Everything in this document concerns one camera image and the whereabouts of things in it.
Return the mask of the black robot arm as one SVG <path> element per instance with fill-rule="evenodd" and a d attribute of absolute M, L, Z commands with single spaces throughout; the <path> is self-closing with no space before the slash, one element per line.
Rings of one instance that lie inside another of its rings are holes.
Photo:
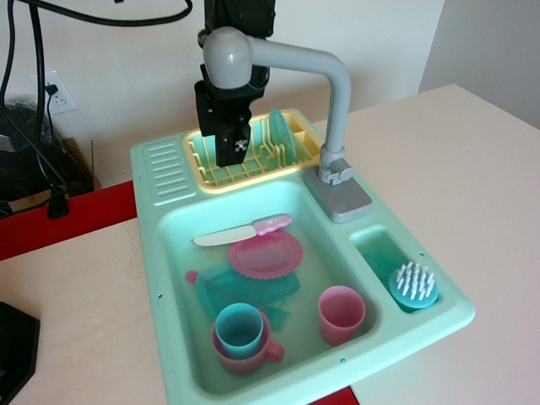
<path fill-rule="evenodd" d="M 273 33 L 274 1 L 206 1 L 205 28 L 197 34 L 204 47 L 211 33 L 222 27 L 238 29 L 244 35 L 266 39 Z M 248 65 L 230 89 L 211 80 L 212 69 L 201 65 L 202 80 L 194 86 L 197 117 L 204 137 L 214 139 L 216 165 L 227 167 L 243 162 L 251 139 L 250 104 L 264 95 L 270 68 Z"/>

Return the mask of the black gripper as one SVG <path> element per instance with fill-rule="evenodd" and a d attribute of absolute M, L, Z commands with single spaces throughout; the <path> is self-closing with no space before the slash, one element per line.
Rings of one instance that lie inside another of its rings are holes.
<path fill-rule="evenodd" d="M 250 143 L 250 105 L 264 95 L 270 68 L 253 66 L 248 83 L 236 89 L 214 85 L 204 64 L 202 80 L 195 83 L 197 118 L 204 137 L 216 136 L 216 163 L 219 167 L 241 164 Z M 238 116 L 245 119 L 235 121 Z"/>

